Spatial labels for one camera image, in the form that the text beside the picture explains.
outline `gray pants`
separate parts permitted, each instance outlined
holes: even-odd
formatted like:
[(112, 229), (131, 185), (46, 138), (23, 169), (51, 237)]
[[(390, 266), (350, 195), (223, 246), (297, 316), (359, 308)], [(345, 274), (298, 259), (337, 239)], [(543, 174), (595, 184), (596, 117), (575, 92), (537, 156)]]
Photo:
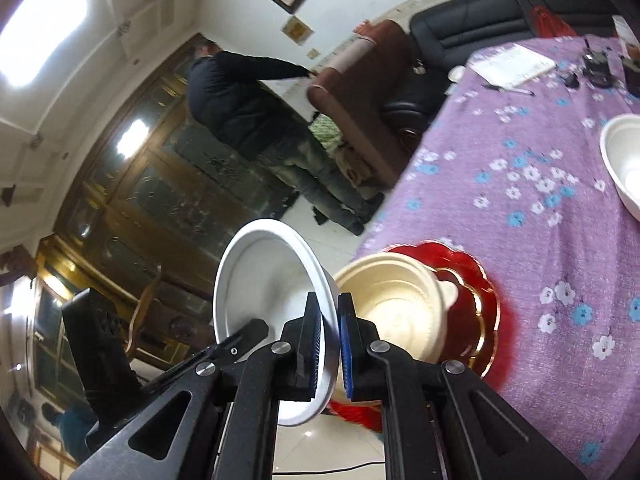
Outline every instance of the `gray pants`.
[[(295, 118), (278, 118), (277, 123), (286, 133), (279, 142), (258, 155), (258, 163), (297, 189), (330, 220), (349, 228), (356, 220), (355, 216), (366, 211), (367, 202), (340, 172), (306, 124)], [(353, 213), (343, 208), (343, 204)]]

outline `black hair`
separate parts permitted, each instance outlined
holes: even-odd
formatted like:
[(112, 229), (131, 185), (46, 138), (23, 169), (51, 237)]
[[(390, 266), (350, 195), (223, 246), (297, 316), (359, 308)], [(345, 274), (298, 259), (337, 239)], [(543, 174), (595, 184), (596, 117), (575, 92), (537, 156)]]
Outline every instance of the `black hair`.
[(42, 410), (42, 416), (45, 420), (52, 426), (55, 426), (58, 421), (58, 417), (60, 416), (60, 412), (48, 402), (45, 402), (40, 409)]
[(195, 59), (199, 59), (202, 57), (202, 54), (200, 53), (200, 49), (205, 46), (220, 47), (219, 44), (217, 44), (215, 41), (211, 41), (211, 40), (208, 40), (207, 38), (204, 38), (193, 45), (193, 57)]

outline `black leather sofa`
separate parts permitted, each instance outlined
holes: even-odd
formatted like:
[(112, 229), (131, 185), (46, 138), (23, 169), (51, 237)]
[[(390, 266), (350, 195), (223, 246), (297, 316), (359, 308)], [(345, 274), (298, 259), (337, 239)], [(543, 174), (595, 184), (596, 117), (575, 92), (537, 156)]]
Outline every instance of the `black leather sofa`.
[(579, 35), (614, 35), (610, 0), (451, 0), (431, 7), (410, 22), (415, 57), (427, 71), (407, 71), (381, 106), (383, 122), (401, 136), (427, 130), (445, 101), (449, 70), (480, 48), (534, 38), (534, 6), (551, 10)]

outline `ceiling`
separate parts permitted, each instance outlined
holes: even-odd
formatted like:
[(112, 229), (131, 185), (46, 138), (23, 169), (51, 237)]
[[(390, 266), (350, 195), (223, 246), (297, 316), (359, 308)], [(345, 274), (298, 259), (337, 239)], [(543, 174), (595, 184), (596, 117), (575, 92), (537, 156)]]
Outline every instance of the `ceiling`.
[[(126, 98), (195, 32), (199, 0), (87, 0), (28, 85), (0, 74), (0, 252), (50, 234), (74, 176)], [(37, 49), (37, 44), (25, 48)]]

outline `paper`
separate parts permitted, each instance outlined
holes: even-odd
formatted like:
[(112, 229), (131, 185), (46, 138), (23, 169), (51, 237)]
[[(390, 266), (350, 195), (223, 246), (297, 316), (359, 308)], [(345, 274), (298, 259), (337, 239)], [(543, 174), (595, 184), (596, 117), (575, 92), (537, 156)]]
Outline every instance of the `paper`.
[(469, 68), (489, 84), (506, 89), (515, 88), (555, 66), (556, 62), (553, 59), (520, 45), (514, 45), (500, 54), (469, 64)]

